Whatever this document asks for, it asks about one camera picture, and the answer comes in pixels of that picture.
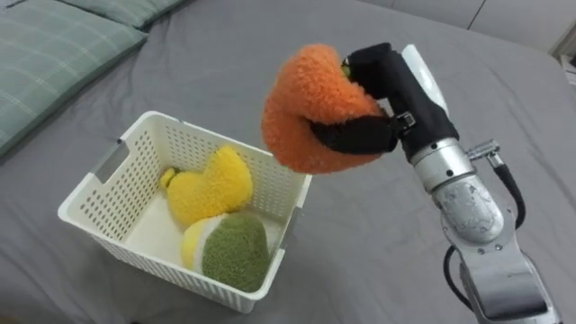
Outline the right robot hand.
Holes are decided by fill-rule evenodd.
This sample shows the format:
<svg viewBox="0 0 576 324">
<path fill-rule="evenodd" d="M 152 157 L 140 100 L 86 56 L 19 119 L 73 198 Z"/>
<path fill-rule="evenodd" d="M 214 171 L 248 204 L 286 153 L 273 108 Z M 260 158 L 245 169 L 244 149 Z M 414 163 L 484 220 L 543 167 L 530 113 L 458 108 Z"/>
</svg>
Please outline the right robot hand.
<svg viewBox="0 0 576 324">
<path fill-rule="evenodd" d="M 392 117 L 361 116 L 334 124 L 312 121 L 310 129 L 324 146 L 356 156 L 391 152 L 400 143 L 413 158 L 440 140 L 459 138 L 448 113 L 425 92 L 403 56 L 389 43 L 349 54 L 341 66 L 346 77 L 375 100 L 391 104 Z"/>
</svg>

